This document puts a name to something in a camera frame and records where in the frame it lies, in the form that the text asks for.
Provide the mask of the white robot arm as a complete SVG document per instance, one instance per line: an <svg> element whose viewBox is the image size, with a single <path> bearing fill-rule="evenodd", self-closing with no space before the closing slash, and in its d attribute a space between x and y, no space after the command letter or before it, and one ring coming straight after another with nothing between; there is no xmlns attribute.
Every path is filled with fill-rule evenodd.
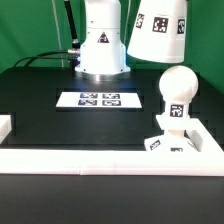
<svg viewBox="0 0 224 224"><path fill-rule="evenodd" d="M84 0L86 38L80 46L76 76L94 81L127 77L126 47L120 40L119 0Z"/></svg>

